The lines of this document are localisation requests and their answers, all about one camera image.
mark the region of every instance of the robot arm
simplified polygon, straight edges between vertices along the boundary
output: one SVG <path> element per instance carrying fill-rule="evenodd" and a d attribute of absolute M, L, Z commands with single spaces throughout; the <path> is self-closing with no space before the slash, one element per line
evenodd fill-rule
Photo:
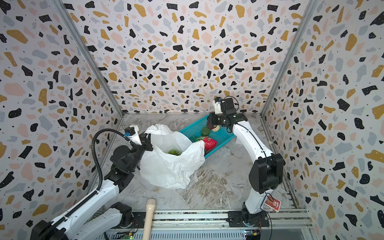
<path fill-rule="evenodd" d="M 120 202 L 112 205 L 101 216 L 89 222 L 87 220 L 128 186 L 135 169 L 139 169 L 138 164 L 144 152 L 153 150 L 150 139 L 139 137 L 138 130 L 136 125 L 131 125 L 125 129 L 124 135 L 113 129 L 102 129 L 95 134 L 93 148 L 97 136 L 104 131 L 112 131 L 124 137 L 131 148 L 126 145 L 117 147 L 111 156 L 111 170 L 104 180 L 101 177 L 99 186 L 52 221 L 42 220 L 37 223 L 32 229 L 31 240 L 92 240 L 112 227 L 126 227 L 132 223 L 132 208 Z"/>
<path fill-rule="evenodd" d="M 261 206 L 266 200 L 266 194 L 272 194 L 283 181 L 284 160 L 280 154 L 274 154 L 263 144 L 245 115 L 237 113 L 233 98 L 216 97 L 214 108 L 215 112 L 207 118 L 207 125 L 221 125 L 232 131 L 243 143 L 253 162 L 249 173 L 252 189 L 244 203 L 242 218 L 246 225 L 254 224 L 262 213 Z"/>

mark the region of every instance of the gray marble surface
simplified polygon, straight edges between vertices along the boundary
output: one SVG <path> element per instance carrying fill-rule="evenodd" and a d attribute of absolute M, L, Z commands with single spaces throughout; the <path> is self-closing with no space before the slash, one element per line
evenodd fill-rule
<path fill-rule="evenodd" d="M 172 131 L 179 131 L 204 117 L 205 114 L 134 114 L 125 115 L 120 131 L 131 124 L 139 126 L 139 133 L 156 123 L 169 126 Z M 268 146 L 260 119 L 256 115 L 247 115 L 252 129 Z M 126 141 L 117 137 L 102 166 L 103 175 L 110 170 L 109 160 L 113 150 L 126 145 Z M 139 171 L 130 184 L 115 198 L 104 205 L 109 208 L 115 202 L 122 202 L 135 210 L 144 210 L 150 198 L 156 200 L 156 209 L 240 209 L 247 199 L 251 186 L 248 174 L 252 161 L 242 144 L 236 138 L 205 159 L 205 163 L 190 177 L 191 182 L 186 189 L 165 189 L 149 184 L 140 177 Z M 281 208 L 294 208 L 290 194 L 283 184 L 278 186 L 273 196 L 281 200 Z"/>

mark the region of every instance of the fruit basket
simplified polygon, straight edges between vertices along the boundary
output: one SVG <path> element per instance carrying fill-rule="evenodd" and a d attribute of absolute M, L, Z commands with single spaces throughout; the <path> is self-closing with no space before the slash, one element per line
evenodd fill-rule
<path fill-rule="evenodd" d="M 192 123 L 191 125 L 183 128 L 181 131 L 182 134 L 187 136 L 192 142 L 196 141 L 196 137 L 201 136 L 201 130 L 207 126 L 207 117 L 209 115 L 206 115 L 205 117 L 197 120 L 196 122 Z M 217 145 L 215 148 L 210 150 L 209 152 L 206 152 L 204 157 L 207 158 L 209 155 L 217 151 L 219 148 L 224 146 L 227 142 L 229 142 L 232 138 L 235 137 L 233 133 L 228 133 L 226 127 L 220 127 L 220 130 L 217 132 L 211 131 L 208 135 L 208 137 L 212 138 L 213 140 L 217 141 Z"/>

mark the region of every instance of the wooden handle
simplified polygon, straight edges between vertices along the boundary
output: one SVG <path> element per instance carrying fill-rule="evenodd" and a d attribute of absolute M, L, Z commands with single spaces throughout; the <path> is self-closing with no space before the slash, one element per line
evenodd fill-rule
<path fill-rule="evenodd" d="M 146 214 L 145 214 L 145 222 L 144 222 L 144 231 L 143 231 L 143 240 L 149 240 L 151 236 L 151 228 L 152 228 L 152 219 L 153 219 L 153 212 L 156 208 L 156 201 L 155 199 L 149 199 L 147 201 L 146 206 Z"/>

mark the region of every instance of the terrazzo pattern wall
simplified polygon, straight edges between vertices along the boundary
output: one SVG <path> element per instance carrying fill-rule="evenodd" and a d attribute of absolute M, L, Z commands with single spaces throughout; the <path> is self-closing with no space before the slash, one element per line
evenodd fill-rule
<path fill-rule="evenodd" d="M 0 7 L 0 239 L 26 240 L 85 196 L 117 115 L 50 2 Z"/>
<path fill-rule="evenodd" d="M 304 0 L 65 0 L 124 112 L 212 111 L 215 96 L 258 112 Z"/>
<path fill-rule="evenodd" d="M 383 1 L 320 1 L 266 116 L 319 239 L 384 239 L 383 23 Z"/>

